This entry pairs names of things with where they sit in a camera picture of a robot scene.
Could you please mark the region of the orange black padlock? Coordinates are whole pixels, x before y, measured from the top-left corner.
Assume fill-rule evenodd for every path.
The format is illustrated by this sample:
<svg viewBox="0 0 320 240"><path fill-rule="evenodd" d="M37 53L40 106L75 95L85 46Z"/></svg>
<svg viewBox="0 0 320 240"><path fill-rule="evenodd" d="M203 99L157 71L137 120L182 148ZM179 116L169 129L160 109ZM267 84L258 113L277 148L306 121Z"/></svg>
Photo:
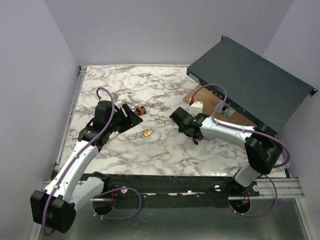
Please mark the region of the orange black padlock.
<svg viewBox="0 0 320 240"><path fill-rule="evenodd" d="M137 107L134 111L134 113L137 115L137 116L142 116L142 115L145 115L147 113L146 109L144 108L144 106L140 106L140 107Z"/></svg>

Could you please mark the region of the brass padlock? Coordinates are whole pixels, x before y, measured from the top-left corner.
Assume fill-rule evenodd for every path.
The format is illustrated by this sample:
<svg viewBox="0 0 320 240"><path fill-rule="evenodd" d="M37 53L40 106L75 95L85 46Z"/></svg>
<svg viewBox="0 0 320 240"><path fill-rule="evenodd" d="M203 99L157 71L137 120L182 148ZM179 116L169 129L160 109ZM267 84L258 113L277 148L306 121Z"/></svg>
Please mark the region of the brass padlock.
<svg viewBox="0 0 320 240"><path fill-rule="evenodd" d="M147 138L147 137L151 136L154 132L155 131L152 128L147 128L147 129L142 130L140 136L142 138Z"/></svg>

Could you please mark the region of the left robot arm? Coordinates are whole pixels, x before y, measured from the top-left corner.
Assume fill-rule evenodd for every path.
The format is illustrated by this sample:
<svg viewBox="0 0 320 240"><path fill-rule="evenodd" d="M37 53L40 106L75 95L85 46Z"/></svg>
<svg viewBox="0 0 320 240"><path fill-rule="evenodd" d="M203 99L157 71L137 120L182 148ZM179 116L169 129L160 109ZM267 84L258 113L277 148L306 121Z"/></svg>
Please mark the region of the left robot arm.
<svg viewBox="0 0 320 240"><path fill-rule="evenodd" d="M72 155L60 172L44 188L30 196L33 221L43 228L66 233L72 226L81 204L98 195L107 197L111 185L107 177L95 173L89 182L79 186L89 163L98 155L113 133L124 133L141 124L143 119L124 103L121 107L108 100L101 100L95 107L93 118L80 131Z"/></svg>

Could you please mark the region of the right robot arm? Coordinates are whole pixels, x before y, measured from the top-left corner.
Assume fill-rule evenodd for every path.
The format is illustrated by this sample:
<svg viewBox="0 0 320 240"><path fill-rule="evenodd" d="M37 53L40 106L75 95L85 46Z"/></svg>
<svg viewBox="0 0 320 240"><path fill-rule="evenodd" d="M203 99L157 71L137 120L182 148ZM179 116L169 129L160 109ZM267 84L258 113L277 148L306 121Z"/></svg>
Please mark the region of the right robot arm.
<svg viewBox="0 0 320 240"><path fill-rule="evenodd" d="M170 119L178 126L178 132L192 138L195 144L205 139L219 139L245 149L248 163L241 167L230 183L230 191L241 196L260 175L268 175L276 166L283 146L268 135L266 125L241 126L219 121L204 113L193 116L178 107Z"/></svg>

